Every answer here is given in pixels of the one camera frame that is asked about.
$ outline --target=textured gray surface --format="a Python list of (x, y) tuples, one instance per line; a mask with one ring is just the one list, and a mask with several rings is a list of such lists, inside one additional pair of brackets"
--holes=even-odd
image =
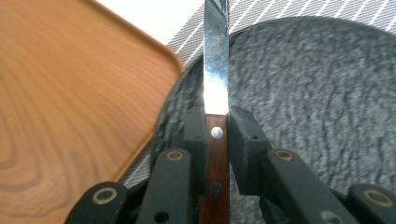
[[(329, 187), (377, 184), (396, 192), (396, 37), (349, 21), (267, 22), (230, 41), (230, 101), (251, 111), (274, 147), (298, 153)], [(154, 151), (169, 147), (201, 94), (202, 62), (176, 84)], [(233, 223), (263, 223), (256, 197), (239, 196)]]

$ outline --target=wood grain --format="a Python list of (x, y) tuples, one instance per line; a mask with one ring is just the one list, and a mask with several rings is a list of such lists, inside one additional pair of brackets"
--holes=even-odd
[(61, 223), (149, 140), (182, 72), (92, 2), (0, 2), (0, 222)]
[[(207, 147), (207, 197), (202, 198), (200, 206), (200, 223), (230, 223), (230, 174), (228, 162), (227, 116), (206, 115), (206, 128), (209, 133)], [(220, 139), (211, 135), (214, 127), (223, 130)], [(214, 183), (221, 184), (221, 194), (212, 194), (210, 187)]]

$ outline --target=knife handle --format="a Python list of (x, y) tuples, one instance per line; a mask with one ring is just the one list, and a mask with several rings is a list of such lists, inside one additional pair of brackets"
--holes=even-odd
[(230, 223), (230, 173), (228, 163), (228, 119), (206, 115), (207, 195), (201, 198), (200, 224)]

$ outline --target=knife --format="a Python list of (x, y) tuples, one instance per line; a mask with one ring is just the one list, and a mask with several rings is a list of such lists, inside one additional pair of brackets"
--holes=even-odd
[(229, 3), (205, 0), (204, 102), (207, 148), (207, 195), (201, 199), (200, 223), (230, 223), (230, 176), (227, 146)]

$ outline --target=metal screw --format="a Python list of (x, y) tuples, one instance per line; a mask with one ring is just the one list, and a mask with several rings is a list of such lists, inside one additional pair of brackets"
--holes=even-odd
[(183, 158), (183, 153), (179, 151), (171, 151), (166, 154), (169, 161), (180, 161)]
[(210, 192), (215, 195), (215, 196), (219, 196), (222, 193), (222, 186), (221, 184), (219, 184), (218, 182), (213, 183), (210, 186)]
[(279, 150), (275, 153), (275, 155), (282, 161), (291, 161), (294, 158), (291, 153), (285, 150)]
[(211, 133), (216, 139), (220, 139), (222, 137), (222, 129), (220, 127), (214, 127)]
[(376, 189), (367, 189), (363, 192), (364, 197), (371, 203), (382, 207), (392, 207), (394, 201), (386, 194)]
[(113, 188), (102, 188), (96, 191), (92, 200), (97, 204), (105, 204), (113, 201), (117, 197), (117, 191)]
[(322, 211), (320, 213), (321, 218), (328, 224), (343, 224), (343, 219), (337, 216), (334, 212), (331, 211)]

